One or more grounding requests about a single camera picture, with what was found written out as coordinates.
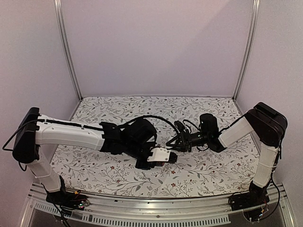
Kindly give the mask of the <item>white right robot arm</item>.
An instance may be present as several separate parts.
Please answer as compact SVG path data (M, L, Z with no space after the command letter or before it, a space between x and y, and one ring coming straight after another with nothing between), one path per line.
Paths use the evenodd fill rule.
M231 125L219 129L217 118L205 113L199 117L197 132L190 133L183 122L177 121L178 134L166 146L176 151L190 152L193 147L207 146L221 153L249 134L258 139L259 162L251 182L254 187L245 195L248 206L255 206L263 199L263 192L281 158L282 143L288 122L285 116L263 102L236 119Z

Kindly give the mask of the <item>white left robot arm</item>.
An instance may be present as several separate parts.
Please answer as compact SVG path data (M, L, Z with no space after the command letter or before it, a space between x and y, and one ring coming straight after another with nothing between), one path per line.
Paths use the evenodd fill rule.
M63 189L64 182L40 153L41 145L77 146L112 155L125 153L135 158L136 167L143 170L162 165L170 157L169 150L157 147L151 141L151 138L157 138L157 132L142 117L126 125L108 122L83 124L41 115L39 108L32 107L11 138L15 140L10 149L13 158L28 166L60 205L70 202L70 194Z

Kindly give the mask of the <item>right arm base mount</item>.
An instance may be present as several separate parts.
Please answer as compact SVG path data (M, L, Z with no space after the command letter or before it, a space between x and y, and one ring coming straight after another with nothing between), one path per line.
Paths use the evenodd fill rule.
M267 184L265 187L260 188L253 182L250 183L249 191L245 193L233 193L228 198L228 203L232 209L243 210L258 206L257 209L250 209L243 212L245 219L249 222L258 222L263 217L264 213L268 211L267 203L269 202L269 196L267 194Z

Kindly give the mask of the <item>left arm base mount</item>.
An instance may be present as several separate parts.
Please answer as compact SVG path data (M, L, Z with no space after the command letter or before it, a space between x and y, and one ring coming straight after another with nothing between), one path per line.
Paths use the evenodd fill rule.
M66 191L65 182L61 176L60 189L56 192L49 192L45 187L46 201L52 203L56 208L59 206L61 212L70 215L72 210L84 210L85 207L90 205L88 197L81 193L81 190L74 192Z

